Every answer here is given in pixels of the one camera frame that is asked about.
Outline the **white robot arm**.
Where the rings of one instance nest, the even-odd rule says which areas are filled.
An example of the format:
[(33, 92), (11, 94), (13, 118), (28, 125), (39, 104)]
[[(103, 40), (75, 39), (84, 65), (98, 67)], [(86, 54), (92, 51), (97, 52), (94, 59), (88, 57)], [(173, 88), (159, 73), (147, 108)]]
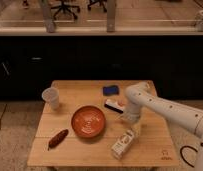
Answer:
[(165, 119), (178, 124), (200, 139), (195, 171), (203, 171), (203, 110), (173, 102), (150, 93), (147, 82), (139, 82), (125, 89), (127, 104), (123, 117), (129, 123), (137, 123), (141, 109), (146, 107)]

